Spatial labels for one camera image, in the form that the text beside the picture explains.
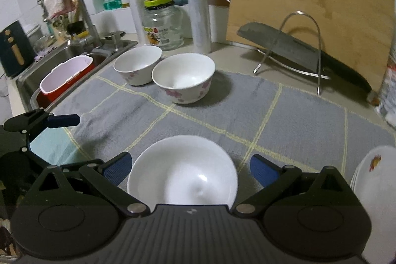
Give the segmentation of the plain white bowl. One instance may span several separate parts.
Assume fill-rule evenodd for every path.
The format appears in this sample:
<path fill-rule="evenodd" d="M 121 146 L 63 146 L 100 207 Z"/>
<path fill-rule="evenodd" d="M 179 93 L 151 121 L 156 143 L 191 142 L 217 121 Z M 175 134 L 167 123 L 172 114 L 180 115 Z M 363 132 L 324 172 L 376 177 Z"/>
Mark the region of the plain white bowl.
<path fill-rule="evenodd" d="M 132 166 L 127 193 L 150 210 L 158 204 L 232 207 L 238 175 L 232 158 L 204 137 L 177 135 L 145 149 Z"/>

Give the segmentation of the stack of white plates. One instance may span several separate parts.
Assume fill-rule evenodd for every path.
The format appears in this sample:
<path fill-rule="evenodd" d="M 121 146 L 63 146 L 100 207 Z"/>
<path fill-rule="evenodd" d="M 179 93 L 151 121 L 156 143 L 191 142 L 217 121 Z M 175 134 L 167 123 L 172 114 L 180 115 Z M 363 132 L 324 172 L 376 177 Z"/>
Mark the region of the stack of white plates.
<path fill-rule="evenodd" d="M 395 263 L 395 148 L 370 150 L 358 164 L 350 185 L 372 224 L 364 258 L 369 263 Z"/>

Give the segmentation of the kitchen cleaver knife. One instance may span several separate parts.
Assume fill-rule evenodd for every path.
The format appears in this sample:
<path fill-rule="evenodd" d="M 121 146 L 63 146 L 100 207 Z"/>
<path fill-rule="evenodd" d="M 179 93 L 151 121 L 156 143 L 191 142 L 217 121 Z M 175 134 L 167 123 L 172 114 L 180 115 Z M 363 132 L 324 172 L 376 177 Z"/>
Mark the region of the kitchen cleaver knife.
<path fill-rule="evenodd" d="M 250 22 L 240 27 L 237 35 L 263 48 L 271 47 L 277 40 L 272 50 L 276 55 L 286 58 L 310 72 L 316 72 L 318 69 L 319 51 L 317 48 L 269 25 Z M 331 70 L 335 75 L 361 88 L 367 94 L 372 90 L 369 83 L 358 72 L 324 51 L 322 52 L 322 68 Z"/>

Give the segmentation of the red pink basin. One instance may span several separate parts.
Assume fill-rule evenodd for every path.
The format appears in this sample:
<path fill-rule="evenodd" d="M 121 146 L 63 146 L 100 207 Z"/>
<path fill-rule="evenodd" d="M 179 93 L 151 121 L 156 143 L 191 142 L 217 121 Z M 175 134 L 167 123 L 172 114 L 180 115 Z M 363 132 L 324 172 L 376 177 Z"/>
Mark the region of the red pink basin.
<path fill-rule="evenodd" d="M 53 68 L 41 81 L 40 90 L 53 102 L 94 67 L 91 56 L 75 56 Z"/>

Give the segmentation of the stainless steel sink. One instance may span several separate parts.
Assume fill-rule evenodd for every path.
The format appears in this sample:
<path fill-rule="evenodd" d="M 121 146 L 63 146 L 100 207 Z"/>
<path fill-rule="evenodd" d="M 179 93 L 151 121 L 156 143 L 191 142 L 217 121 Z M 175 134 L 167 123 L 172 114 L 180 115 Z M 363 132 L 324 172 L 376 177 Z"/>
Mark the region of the stainless steel sink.
<path fill-rule="evenodd" d="M 94 48 L 69 40 L 53 48 L 15 80 L 24 110 L 57 105 L 94 73 L 137 44 L 124 39 L 117 44 L 103 40 L 101 47 Z"/>

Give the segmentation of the grey checked table mat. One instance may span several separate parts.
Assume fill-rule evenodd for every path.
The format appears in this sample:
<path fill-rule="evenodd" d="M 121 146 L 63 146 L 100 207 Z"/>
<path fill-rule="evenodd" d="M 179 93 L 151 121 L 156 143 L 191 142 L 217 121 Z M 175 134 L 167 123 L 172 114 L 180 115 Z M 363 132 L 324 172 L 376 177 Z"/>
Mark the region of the grey checked table mat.
<path fill-rule="evenodd" d="M 237 198 L 260 186 L 249 174 L 256 153 L 316 172 L 333 165 L 349 180 L 374 147 L 395 145 L 395 133 L 320 96 L 243 74 L 217 72 L 200 101 L 178 105 L 155 84 L 134 88 L 108 67 L 54 110 L 78 114 L 76 127 L 47 129 L 31 144 L 51 164 L 137 158 L 153 143 L 197 135 L 221 146 L 239 177 Z"/>

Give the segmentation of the black air fryer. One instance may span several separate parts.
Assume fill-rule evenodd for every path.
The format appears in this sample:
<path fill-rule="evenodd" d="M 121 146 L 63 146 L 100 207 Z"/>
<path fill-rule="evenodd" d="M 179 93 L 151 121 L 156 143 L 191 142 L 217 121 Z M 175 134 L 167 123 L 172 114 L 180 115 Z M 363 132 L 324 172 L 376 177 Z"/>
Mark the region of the black air fryer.
<path fill-rule="evenodd" d="M 1 65 L 10 78 L 21 74 L 34 63 L 34 50 L 20 22 L 13 22 L 1 31 L 0 56 Z"/>

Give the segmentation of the steel sink faucet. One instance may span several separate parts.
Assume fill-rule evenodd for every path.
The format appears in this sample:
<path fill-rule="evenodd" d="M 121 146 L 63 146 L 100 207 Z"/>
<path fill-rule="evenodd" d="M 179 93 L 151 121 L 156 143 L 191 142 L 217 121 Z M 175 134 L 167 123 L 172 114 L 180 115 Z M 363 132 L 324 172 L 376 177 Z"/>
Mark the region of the steel sink faucet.
<path fill-rule="evenodd" d="M 83 22 L 85 23 L 85 27 L 88 31 L 88 35 L 79 40 L 82 46 L 92 45 L 94 48 L 100 48 L 102 46 L 101 39 L 95 27 L 95 24 L 91 20 L 91 16 L 87 10 L 84 0 L 77 0 L 78 7 L 82 14 Z"/>

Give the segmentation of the floral white bowl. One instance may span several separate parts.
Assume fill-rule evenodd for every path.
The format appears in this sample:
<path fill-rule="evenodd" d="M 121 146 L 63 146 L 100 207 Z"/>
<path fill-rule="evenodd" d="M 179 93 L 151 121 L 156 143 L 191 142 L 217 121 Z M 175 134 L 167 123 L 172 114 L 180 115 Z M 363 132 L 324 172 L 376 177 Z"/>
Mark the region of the floral white bowl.
<path fill-rule="evenodd" d="M 113 68 L 129 85 L 143 86 L 152 82 L 152 71 L 161 58 L 160 47 L 140 46 L 119 56 Z"/>
<path fill-rule="evenodd" d="M 159 62 L 152 80 L 175 104 L 191 104 L 208 92 L 216 71 L 215 62 L 206 55 L 176 54 Z"/>

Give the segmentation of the pink cloth on faucet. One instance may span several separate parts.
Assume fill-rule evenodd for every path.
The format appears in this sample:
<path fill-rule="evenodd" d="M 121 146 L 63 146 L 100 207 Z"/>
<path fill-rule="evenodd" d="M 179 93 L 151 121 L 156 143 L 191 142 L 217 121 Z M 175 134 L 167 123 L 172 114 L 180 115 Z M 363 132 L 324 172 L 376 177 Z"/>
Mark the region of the pink cloth on faucet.
<path fill-rule="evenodd" d="M 55 19 L 75 9 L 73 0 L 44 0 L 44 7 L 48 12 L 49 19 Z"/>

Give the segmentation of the white snack bag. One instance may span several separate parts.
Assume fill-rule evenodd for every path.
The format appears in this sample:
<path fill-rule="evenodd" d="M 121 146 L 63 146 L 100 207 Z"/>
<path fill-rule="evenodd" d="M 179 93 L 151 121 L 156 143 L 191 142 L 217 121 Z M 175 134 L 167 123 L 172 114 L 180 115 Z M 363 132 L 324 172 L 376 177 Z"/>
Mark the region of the white snack bag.
<path fill-rule="evenodd" d="M 376 111 L 385 121 L 395 128 L 396 126 L 396 70 L 395 70 L 395 44 L 391 46 L 387 69 L 379 94 L 379 106 Z"/>

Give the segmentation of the clear glass jar green lid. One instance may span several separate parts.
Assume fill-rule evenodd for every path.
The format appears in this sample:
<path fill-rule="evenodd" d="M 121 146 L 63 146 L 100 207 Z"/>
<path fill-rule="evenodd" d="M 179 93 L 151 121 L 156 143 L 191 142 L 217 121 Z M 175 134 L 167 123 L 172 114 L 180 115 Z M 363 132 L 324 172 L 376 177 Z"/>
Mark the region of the clear glass jar green lid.
<path fill-rule="evenodd" d="M 174 0 L 145 0 L 143 28 L 148 41 L 164 51 L 184 44 L 182 35 L 183 13 Z"/>

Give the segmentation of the bamboo cutting board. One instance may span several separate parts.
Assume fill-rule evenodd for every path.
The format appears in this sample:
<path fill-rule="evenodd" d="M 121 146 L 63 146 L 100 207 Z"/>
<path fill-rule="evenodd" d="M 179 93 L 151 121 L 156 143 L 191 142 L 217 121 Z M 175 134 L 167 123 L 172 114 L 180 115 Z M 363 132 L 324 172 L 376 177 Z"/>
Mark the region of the bamboo cutting board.
<path fill-rule="evenodd" d="M 231 0 L 226 38 L 260 22 L 312 45 L 381 88 L 394 31 L 395 0 Z"/>

